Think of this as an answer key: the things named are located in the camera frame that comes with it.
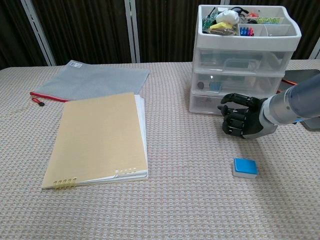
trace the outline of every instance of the yellow object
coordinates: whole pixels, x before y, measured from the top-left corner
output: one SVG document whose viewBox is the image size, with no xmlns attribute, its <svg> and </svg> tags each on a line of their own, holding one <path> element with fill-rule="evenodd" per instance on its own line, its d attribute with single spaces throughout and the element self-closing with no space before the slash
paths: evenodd
<svg viewBox="0 0 320 240">
<path fill-rule="evenodd" d="M 42 188 L 146 179 L 139 101 L 123 93 L 66 102 Z"/>
<path fill-rule="evenodd" d="M 222 21 L 222 22 L 219 22 L 217 24 L 210 26 L 209 29 L 212 30 L 212 29 L 221 29 L 221 28 L 232 29 L 232 25 Z"/>
</svg>

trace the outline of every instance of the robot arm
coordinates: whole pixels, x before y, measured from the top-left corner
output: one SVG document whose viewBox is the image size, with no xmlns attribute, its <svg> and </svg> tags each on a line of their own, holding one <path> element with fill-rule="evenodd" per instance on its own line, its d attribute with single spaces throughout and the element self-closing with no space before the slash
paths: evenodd
<svg viewBox="0 0 320 240">
<path fill-rule="evenodd" d="M 247 108 L 218 108 L 224 116 L 222 130 L 245 139 L 272 134 L 278 125 L 286 125 L 320 116 L 320 74 L 269 98 L 258 99 L 230 93 L 221 104 L 234 102 Z"/>
</svg>

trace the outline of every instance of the table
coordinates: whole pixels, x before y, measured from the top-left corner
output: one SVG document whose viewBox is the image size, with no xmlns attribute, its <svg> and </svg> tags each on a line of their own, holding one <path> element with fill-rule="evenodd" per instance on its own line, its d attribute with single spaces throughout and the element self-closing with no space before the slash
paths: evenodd
<svg viewBox="0 0 320 240">
<path fill-rule="evenodd" d="M 62 67 L 0 71 L 1 239 L 319 239 L 319 132 L 228 136 L 222 117 L 189 112 L 190 62 L 113 66 L 150 69 L 140 92 L 149 179 L 65 190 L 41 189 L 64 104 L 29 96 Z M 233 177 L 235 157 L 256 160 L 257 178 Z"/>
</svg>

